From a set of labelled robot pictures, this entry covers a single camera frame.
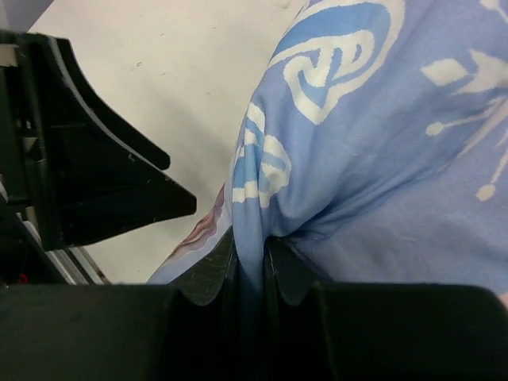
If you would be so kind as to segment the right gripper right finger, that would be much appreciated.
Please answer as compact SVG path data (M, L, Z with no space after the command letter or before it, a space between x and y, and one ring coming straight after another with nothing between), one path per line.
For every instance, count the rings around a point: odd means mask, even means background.
M318 275L281 239L269 237L266 248L267 258L282 299L290 306L297 306L317 282Z

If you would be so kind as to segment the aluminium front rail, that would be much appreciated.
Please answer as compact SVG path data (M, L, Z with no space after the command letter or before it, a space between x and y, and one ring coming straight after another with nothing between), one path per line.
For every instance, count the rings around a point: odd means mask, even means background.
M35 225L24 219L22 213L17 213L16 219L29 243L59 281L71 285L110 284L85 248L70 247L45 251Z

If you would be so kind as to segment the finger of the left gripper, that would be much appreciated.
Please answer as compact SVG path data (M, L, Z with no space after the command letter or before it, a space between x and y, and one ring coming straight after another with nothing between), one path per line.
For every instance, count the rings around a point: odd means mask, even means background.
M197 198L160 171L59 171L57 248L98 243L156 222L192 215Z
M163 179L170 156L97 96L69 40L23 36L40 165L50 179Z

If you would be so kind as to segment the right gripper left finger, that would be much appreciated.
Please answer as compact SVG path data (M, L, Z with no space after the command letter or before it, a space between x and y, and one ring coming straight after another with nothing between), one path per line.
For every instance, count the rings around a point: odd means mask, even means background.
M238 257L229 229L214 249L170 283L196 306L236 301Z

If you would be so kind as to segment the blue and pink printed pillowcase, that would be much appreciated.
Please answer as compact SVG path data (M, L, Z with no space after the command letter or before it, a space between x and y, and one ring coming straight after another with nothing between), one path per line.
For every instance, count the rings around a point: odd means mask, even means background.
M335 281L506 298L506 2L308 1L251 98L213 209L151 282L227 233L250 300L269 237Z

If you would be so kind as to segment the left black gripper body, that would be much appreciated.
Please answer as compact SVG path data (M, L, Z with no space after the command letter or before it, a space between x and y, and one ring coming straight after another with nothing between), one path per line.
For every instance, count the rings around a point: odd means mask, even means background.
M66 250L47 251L37 224L48 201L43 184L45 146L37 81L26 33L1 32L1 258L7 278L19 283L79 284Z

